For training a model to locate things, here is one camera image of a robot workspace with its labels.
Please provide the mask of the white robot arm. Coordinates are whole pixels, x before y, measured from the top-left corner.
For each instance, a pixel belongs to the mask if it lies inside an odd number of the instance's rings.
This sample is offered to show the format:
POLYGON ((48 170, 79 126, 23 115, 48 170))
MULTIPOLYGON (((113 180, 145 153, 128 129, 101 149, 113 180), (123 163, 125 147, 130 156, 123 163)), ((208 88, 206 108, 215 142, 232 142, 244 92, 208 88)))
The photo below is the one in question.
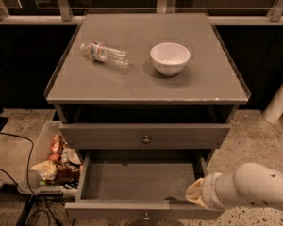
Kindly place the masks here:
POLYGON ((186 190, 186 199, 211 211, 261 207, 283 212, 283 173, 245 163, 230 173, 210 173, 196 180, 186 190))

